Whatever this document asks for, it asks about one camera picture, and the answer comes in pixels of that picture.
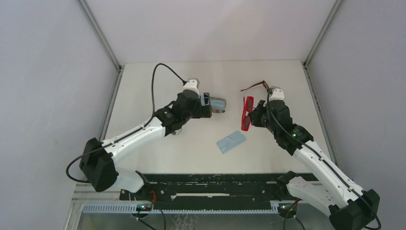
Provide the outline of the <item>brown striped glasses case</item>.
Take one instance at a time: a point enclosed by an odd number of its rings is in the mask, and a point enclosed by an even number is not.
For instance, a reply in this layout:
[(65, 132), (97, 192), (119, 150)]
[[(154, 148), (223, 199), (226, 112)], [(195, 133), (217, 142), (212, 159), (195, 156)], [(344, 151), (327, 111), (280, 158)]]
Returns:
[(210, 97), (212, 113), (222, 114), (226, 111), (226, 100), (218, 97)]

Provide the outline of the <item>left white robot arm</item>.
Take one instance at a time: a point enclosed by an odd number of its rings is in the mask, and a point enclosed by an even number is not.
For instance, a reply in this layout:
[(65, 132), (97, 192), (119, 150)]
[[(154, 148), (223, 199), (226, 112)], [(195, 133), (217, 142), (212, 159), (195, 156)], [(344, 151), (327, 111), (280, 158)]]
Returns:
[(192, 90), (184, 90), (178, 93), (175, 101), (155, 111), (149, 120), (135, 128), (103, 141), (88, 140), (79, 168), (96, 192), (115, 187), (136, 193), (147, 183), (146, 178), (138, 171), (119, 168), (119, 162), (137, 148), (175, 134), (190, 119), (211, 116), (209, 93), (198, 95)]

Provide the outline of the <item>light blue cleaning cloth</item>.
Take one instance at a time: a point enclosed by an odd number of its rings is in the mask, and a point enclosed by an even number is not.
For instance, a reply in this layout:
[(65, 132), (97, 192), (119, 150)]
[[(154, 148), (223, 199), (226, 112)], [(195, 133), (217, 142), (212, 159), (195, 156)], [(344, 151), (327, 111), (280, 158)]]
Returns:
[(201, 96), (202, 106), (210, 105), (213, 109), (216, 110), (225, 110), (226, 109), (226, 100), (218, 97), (204, 97)]

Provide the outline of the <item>red sunglasses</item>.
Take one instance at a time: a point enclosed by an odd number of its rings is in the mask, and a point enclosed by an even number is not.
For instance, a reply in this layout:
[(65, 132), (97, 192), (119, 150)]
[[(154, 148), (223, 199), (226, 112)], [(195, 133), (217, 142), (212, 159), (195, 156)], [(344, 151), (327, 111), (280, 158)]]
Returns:
[(254, 109), (254, 97), (247, 96), (243, 97), (243, 110), (242, 110), (242, 117), (241, 117), (241, 130), (248, 131), (251, 121), (249, 117), (249, 113), (252, 112)]

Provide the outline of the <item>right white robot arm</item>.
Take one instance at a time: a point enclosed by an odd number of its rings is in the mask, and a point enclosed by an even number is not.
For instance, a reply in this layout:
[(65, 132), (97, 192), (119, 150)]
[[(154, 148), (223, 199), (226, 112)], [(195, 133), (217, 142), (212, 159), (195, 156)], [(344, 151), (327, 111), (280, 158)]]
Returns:
[(279, 147), (301, 162), (322, 184), (319, 188), (289, 171), (279, 178), (282, 190), (323, 212), (336, 230), (362, 230), (376, 221), (380, 202), (372, 189), (365, 190), (350, 179), (321, 150), (314, 137), (295, 124), (283, 100), (261, 100), (248, 113), (251, 125), (268, 129)]

